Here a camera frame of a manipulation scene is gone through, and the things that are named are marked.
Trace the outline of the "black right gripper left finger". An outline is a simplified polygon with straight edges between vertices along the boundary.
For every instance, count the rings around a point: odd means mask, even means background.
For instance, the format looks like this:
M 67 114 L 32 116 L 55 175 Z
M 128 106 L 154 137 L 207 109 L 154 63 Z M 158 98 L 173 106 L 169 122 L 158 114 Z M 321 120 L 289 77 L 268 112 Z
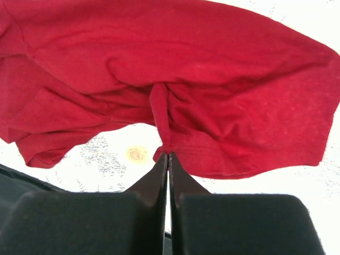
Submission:
M 123 192 L 29 192 L 1 227 L 1 254 L 162 254 L 168 157 Z

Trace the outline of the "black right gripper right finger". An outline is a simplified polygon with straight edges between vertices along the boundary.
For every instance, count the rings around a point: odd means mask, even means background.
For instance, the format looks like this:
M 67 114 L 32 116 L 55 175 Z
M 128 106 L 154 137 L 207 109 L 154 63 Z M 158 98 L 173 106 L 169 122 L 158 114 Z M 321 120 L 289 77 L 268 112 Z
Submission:
M 174 254 L 321 254 L 305 205 L 287 194 L 212 194 L 168 160 Z

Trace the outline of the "dark red t-shirt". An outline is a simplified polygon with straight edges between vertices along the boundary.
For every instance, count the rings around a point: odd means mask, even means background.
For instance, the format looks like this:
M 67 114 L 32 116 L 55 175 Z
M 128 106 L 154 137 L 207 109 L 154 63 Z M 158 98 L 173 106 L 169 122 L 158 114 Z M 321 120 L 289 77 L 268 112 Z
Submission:
M 339 55 L 210 1 L 1 1 L 1 138 L 52 168 L 104 131 L 146 123 L 192 175 L 316 166 Z

